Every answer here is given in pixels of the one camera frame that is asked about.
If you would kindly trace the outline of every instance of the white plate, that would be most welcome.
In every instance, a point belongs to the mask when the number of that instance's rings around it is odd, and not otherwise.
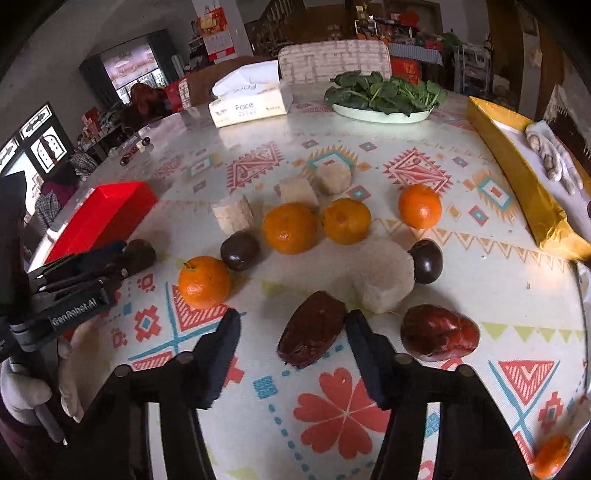
[[[358,110],[356,108],[349,108],[348,106],[337,104],[333,105],[333,109],[339,115],[348,116],[349,118],[361,120],[362,122],[374,122],[376,124],[414,124],[425,120],[433,110],[433,108],[431,108],[431,110],[427,112],[411,113],[410,116],[406,116],[404,113],[391,113],[386,115],[383,112]]]

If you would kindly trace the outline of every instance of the spinach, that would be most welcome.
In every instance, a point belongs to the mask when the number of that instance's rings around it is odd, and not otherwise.
[[[406,80],[390,77],[384,79],[380,72],[362,75],[360,70],[339,73],[330,79],[338,87],[330,87],[324,94],[326,105],[334,104],[390,113],[425,112],[441,105],[447,98],[446,91],[437,83],[419,82],[417,86]]]

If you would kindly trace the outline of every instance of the orange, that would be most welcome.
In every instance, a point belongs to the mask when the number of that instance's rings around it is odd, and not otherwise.
[[[400,219],[419,230],[437,225],[441,210],[439,195],[420,183],[407,187],[398,199]]]
[[[328,238],[341,245],[353,245],[369,233],[371,213],[364,203],[338,199],[322,212],[322,227]]]
[[[196,257],[185,262],[178,274],[183,300],[194,309],[211,309],[226,300],[232,282],[228,268],[213,257]]]
[[[534,475],[540,479],[556,475],[569,456],[569,451],[570,438],[566,435],[553,436],[534,459]]]
[[[301,203],[284,203],[263,220],[269,244],[280,254],[295,255],[316,244],[316,216]]]

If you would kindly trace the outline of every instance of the chair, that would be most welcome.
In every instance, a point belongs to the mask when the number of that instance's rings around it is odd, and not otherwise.
[[[373,70],[390,78],[388,47],[377,40],[337,40],[290,45],[279,52],[279,68],[287,83],[329,82],[338,73]]]

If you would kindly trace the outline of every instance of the red box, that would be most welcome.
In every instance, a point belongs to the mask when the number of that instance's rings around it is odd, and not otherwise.
[[[421,64],[416,60],[390,57],[392,75],[402,78],[413,85],[421,80]]]
[[[178,92],[178,84],[181,83],[183,79],[184,77],[164,87],[164,91],[166,92],[166,96],[170,101],[170,108],[173,111],[173,113],[177,113],[184,110],[183,101],[181,100],[181,96]]]
[[[46,263],[127,240],[157,202],[156,195],[143,181],[98,186],[73,215]]]
[[[82,122],[85,127],[89,127],[92,124],[98,125],[100,118],[100,112],[97,107],[93,107],[82,115]]]

